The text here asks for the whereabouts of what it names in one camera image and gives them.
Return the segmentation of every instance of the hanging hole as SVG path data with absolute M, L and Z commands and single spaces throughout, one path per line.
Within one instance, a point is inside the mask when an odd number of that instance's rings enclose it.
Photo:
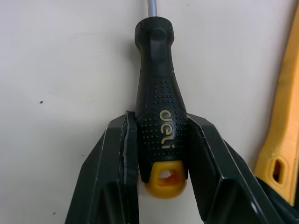
M 160 179 L 164 179 L 164 178 L 167 178 L 167 177 L 170 177 L 171 176 L 171 173 L 169 170 L 162 170 L 160 175 L 159 175 L 159 178 Z
M 160 186 L 174 185 L 179 182 L 179 176 L 176 170 L 162 170 L 159 175 L 158 184 Z
M 281 183 L 281 177 L 282 177 L 282 164 L 279 160 L 275 161 L 275 166 L 274 166 L 274 171 L 273 171 L 273 179 L 277 182 L 277 183 Z

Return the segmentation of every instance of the yellow handle end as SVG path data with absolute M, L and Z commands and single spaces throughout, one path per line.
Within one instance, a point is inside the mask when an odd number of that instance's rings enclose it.
M 169 171 L 170 176 L 160 177 L 163 171 Z M 179 196 L 186 187 L 186 176 L 182 161 L 155 162 L 149 183 L 144 184 L 144 186 L 153 197 L 166 199 Z

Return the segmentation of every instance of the hole in yellow handle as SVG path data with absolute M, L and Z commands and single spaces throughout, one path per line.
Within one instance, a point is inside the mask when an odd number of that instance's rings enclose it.
M 154 197 L 172 198 L 179 196 L 186 187 L 186 177 L 182 161 L 155 162 L 150 179 L 144 185 Z
M 273 171 L 273 178 L 277 183 L 281 182 L 281 164 L 278 160 L 275 161 L 274 171 Z

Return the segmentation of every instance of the deli logo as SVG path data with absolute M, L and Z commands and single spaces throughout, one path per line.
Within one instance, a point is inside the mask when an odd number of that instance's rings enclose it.
M 173 128 L 171 124 L 167 123 L 168 121 L 172 121 L 171 113 L 168 110 L 162 110 L 159 114 L 159 117 L 162 121 L 165 121 L 166 123 L 161 125 L 160 131 L 162 134 L 165 134 L 166 137 L 164 137 L 161 141 L 162 148 L 170 148 L 171 146 L 167 144 L 167 141 L 173 140 L 173 136 L 169 136 L 172 134 Z

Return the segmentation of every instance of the rubber grip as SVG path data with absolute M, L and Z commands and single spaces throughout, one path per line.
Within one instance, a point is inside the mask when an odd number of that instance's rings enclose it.
M 189 127 L 172 64 L 173 41 L 172 24 L 167 19 L 150 17 L 136 26 L 135 43 L 141 53 L 135 109 L 138 160 L 141 179 L 147 184 L 154 164 L 154 167 L 157 164 L 164 167 L 160 162 L 173 161 L 173 164 L 177 164 L 177 161 L 181 161 L 182 166 L 174 165 L 171 168 L 168 163 L 165 169 L 184 174 L 184 181 L 187 178 L 185 151 Z

